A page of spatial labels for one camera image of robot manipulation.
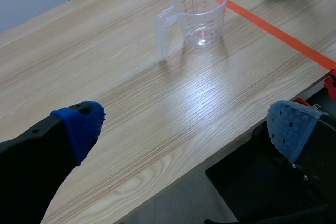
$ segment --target floor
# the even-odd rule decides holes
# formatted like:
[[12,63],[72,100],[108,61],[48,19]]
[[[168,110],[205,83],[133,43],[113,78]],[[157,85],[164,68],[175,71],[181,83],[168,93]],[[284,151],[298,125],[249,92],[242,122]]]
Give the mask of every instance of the floor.
[[182,181],[152,200],[123,224],[202,224],[205,219],[236,222],[234,214],[205,175],[205,170],[250,139],[246,135],[231,147],[193,170]]

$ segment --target measuring cup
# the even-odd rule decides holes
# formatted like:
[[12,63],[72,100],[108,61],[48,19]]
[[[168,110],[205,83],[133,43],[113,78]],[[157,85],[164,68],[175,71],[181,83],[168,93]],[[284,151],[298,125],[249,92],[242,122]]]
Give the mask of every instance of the measuring cup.
[[184,40],[196,47],[212,46],[222,37],[227,0],[173,0],[155,22],[159,56],[166,56],[166,30],[178,21]]

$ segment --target orange tape line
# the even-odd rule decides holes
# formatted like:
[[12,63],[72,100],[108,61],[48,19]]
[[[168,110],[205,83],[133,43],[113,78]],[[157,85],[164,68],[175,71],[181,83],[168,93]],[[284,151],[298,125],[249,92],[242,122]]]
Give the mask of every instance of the orange tape line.
[[281,41],[286,43],[288,46],[296,49],[297,51],[299,51],[306,57],[318,63],[319,65],[327,68],[328,70],[332,70],[336,66],[336,62],[334,62],[333,60],[317,52],[311,47],[305,45],[298,39],[295,39],[294,37],[290,36],[289,34],[286,34],[284,31],[268,23],[267,21],[263,20],[257,15],[251,13],[247,9],[244,9],[240,5],[237,5],[231,0],[227,0],[226,6],[230,8],[231,10],[233,10],[234,12],[238,13],[240,16],[243,16],[247,20],[251,21],[253,24],[259,26],[261,29],[272,34],[274,37],[280,39]]

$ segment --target blue rubber gripper pad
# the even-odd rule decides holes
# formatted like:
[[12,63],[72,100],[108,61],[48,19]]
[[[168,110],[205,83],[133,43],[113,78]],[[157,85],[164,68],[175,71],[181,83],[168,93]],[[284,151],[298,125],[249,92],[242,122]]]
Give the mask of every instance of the blue rubber gripper pad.
[[267,114],[269,137],[279,152],[294,164],[319,118],[324,113],[299,103],[278,101]]
[[92,104],[89,114],[81,114],[71,108],[62,108],[51,112],[51,115],[62,118],[65,123],[77,166],[88,155],[93,141],[100,135],[105,120],[104,108],[98,102],[82,103]]

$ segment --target wood grain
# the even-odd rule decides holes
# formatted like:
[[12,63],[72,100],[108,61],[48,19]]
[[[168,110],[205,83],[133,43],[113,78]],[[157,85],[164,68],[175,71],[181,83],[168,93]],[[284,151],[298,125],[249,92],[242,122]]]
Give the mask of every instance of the wood grain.
[[[334,0],[233,0],[336,59]],[[230,10],[200,50],[154,20],[171,0],[72,0],[0,35],[0,141],[83,100],[106,108],[101,137],[43,223],[116,223],[264,120],[327,71]]]

